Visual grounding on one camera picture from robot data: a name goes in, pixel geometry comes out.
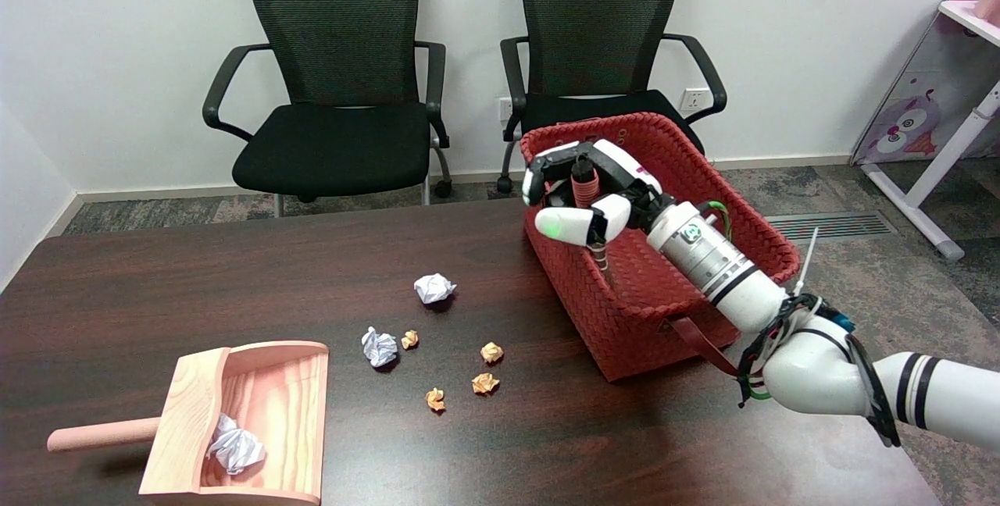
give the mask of chair armrest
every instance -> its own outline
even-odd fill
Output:
[[[438,136],[438,147],[447,149],[451,141],[441,119],[441,97],[444,94],[444,44],[434,42],[413,42],[414,47],[427,50],[427,118]]]
[[[513,113],[504,129],[503,140],[510,143],[514,140],[514,128],[524,117],[528,107],[528,97],[524,93],[524,74],[521,72],[521,55],[517,53],[517,44],[528,43],[528,36],[508,37],[500,42],[500,55],[503,57],[503,68],[507,72],[507,89],[510,90],[510,101]]]
[[[240,67],[240,62],[243,61],[243,58],[250,51],[264,49],[271,49],[270,44],[242,45],[234,47],[232,51],[229,51],[229,55],[226,55],[225,61],[222,61],[222,66],[219,67],[219,72],[215,74],[215,80],[212,81],[212,86],[208,89],[208,96],[205,97],[205,104],[201,107],[201,117],[205,120],[205,125],[213,129],[225,131],[226,133],[232,133],[244,141],[253,139],[250,133],[243,131],[238,126],[221,121],[219,119],[219,106],[222,104],[222,97],[225,96],[226,89],[228,89],[229,83],[232,82],[233,75],[236,74],[236,69]]]
[[[698,64],[701,74],[704,75],[705,82],[708,83],[708,90],[712,92],[711,106],[704,108],[700,112],[690,114],[687,118],[684,118],[684,121],[688,124],[693,124],[698,119],[718,114],[724,110],[727,101],[726,88],[722,86],[722,79],[719,78],[719,73],[715,70],[715,65],[712,64],[712,60],[708,57],[708,53],[705,52],[705,48],[701,47],[701,42],[696,37],[682,36],[680,34],[663,34],[663,39],[676,40],[684,44],[684,47],[688,49],[691,57],[694,57],[694,61]]]

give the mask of chair leg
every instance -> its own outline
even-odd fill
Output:
[[[434,195],[439,198],[446,198],[451,195],[451,172],[448,170],[448,161],[444,158],[444,151],[437,145],[432,147],[437,153],[438,161],[441,164],[441,179],[434,185]]]
[[[509,194],[514,189],[514,181],[510,179],[510,157],[514,153],[514,146],[517,141],[507,144],[507,151],[503,154],[503,167],[500,169],[500,178],[497,179],[497,192]]]
[[[421,205],[431,205],[431,173],[428,172],[424,178],[423,185],[420,186]]]

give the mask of wooden table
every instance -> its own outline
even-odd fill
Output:
[[[446,312],[413,293],[434,272],[459,285]],[[50,239],[0,313],[8,505],[138,503],[148,445],[49,455],[49,432],[156,416],[179,356],[276,339],[330,347],[328,505],[937,503],[860,418],[741,411],[702,363],[605,382],[516,200]],[[420,346],[378,373],[368,325]]]

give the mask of green led light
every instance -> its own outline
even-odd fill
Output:
[[[562,226],[559,223],[546,223],[542,226],[542,234],[550,239],[557,239],[562,234]]]

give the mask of floor vent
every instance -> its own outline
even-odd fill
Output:
[[[767,220],[792,242],[808,242],[816,227],[819,227],[820,241],[872,239],[897,234],[878,211],[778,215]]]

